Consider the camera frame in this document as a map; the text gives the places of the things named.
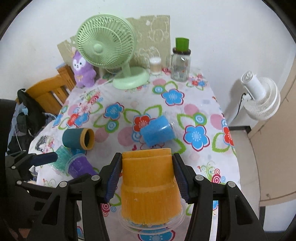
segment floor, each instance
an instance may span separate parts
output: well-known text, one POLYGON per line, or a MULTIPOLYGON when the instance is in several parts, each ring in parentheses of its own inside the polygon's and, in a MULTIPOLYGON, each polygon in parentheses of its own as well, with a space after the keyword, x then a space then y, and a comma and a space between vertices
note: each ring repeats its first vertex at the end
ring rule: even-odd
POLYGON ((231 136, 239 163, 241 191, 259 217, 259 176, 251 142, 245 131, 231 131, 231 136))

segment purple cup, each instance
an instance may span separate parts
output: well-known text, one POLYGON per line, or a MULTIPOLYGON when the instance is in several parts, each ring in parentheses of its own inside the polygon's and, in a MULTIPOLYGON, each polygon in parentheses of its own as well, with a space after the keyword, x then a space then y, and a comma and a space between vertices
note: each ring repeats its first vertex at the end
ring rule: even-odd
POLYGON ((68 162, 66 167, 67 173, 73 178, 82 176, 83 174, 97 175, 92 165, 88 162, 84 154, 74 155, 68 162))

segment fan center cap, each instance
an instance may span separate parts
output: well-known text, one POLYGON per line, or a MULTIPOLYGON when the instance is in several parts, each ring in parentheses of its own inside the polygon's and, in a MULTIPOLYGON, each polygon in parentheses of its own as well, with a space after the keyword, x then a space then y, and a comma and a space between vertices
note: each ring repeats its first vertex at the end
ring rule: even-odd
POLYGON ((103 46, 101 44, 95 44, 94 45, 94 51, 96 53, 102 53, 103 52, 103 46))

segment orange container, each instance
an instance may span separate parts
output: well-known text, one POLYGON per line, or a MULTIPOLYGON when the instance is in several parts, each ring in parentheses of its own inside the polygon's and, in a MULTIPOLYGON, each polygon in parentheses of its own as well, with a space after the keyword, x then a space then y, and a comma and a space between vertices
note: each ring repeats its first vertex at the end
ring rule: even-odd
POLYGON ((135 224, 164 224, 180 214, 170 148, 123 153, 122 216, 135 224))

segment black power cord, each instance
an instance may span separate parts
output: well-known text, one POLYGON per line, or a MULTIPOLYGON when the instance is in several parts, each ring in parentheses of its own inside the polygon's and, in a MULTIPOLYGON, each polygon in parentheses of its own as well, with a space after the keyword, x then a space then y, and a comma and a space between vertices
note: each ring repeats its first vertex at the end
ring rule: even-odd
POLYGON ((236 118, 237 115, 239 114, 240 106, 241 106, 241 104, 242 104, 242 98, 243 98, 244 95, 247 95, 247 94, 246 94, 246 93, 243 93, 243 94, 242 94, 242 96, 241 96, 241 100, 240 100, 240 103, 239 103, 239 109, 237 110, 237 114, 236 114, 235 118, 236 118))

